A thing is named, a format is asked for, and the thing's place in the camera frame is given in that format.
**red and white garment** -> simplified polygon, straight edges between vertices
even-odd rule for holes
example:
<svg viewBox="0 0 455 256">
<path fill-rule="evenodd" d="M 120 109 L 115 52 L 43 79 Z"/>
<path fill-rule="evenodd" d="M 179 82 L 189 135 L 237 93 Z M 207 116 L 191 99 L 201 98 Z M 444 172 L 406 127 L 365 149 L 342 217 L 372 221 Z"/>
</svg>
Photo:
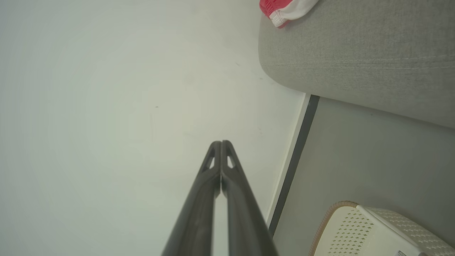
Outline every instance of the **red and white garment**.
<svg viewBox="0 0 455 256">
<path fill-rule="evenodd" d="M 318 0 L 260 0 L 259 7 L 275 27 L 284 27 L 289 20 L 307 14 Z"/>
</svg>

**gray fabric upholstery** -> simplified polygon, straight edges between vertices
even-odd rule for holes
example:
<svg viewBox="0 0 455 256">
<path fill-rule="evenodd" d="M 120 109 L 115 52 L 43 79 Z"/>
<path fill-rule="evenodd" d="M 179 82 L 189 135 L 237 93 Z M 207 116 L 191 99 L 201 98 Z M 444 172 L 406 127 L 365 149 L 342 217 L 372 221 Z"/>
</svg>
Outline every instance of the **gray fabric upholstery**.
<svg viewBox="0 0 455 256">
<path fill-rule="evenodd" d="M 455 128 L 454 0 L 320 0 L 263 17 L 259 58 L 284 86 Z"/>
</svg>

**label on basket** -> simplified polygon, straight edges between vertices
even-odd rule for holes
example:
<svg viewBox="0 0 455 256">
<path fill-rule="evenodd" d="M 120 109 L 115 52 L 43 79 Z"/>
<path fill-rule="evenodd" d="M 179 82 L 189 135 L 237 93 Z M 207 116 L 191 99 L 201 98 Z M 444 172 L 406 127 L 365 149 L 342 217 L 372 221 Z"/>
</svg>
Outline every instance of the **label on basket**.
<svg viewBox="0 0 455 256">
<path fill-rule="evenodd" d="M 401 251 L 398 251 L 397 254 L 395 254 L 395 256 L 406 256 L 406 254 L 402 253 Z"/>
</svg>

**white laundry basket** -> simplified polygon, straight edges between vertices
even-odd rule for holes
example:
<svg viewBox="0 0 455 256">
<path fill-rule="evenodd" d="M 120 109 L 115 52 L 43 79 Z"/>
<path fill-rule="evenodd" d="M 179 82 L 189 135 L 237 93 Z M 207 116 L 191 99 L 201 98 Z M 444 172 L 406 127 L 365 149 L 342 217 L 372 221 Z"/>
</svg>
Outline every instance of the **white laundry basket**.
<svg viewBox="0 0 455 256">
<path fill-rule="evenodd" d="M 390 210 L 342 201 L 330 207 L 309 256 L 455 256 L 455 250 Z"/>
</svg>

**gray floor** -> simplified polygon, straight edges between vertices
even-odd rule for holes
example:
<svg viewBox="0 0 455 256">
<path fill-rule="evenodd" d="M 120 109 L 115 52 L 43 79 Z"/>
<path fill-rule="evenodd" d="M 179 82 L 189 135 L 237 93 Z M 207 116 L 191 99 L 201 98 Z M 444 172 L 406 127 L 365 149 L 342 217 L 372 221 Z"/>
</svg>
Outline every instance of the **gray floor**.
<svg viewBox="0 0 455 256">
<path fill-rule="evenodd" d="M 307 255 L 325 211 L 350 200 L 407 216 L 455 247 L 455 130 L 325 98 L 274 240 Z"/>
</svg>

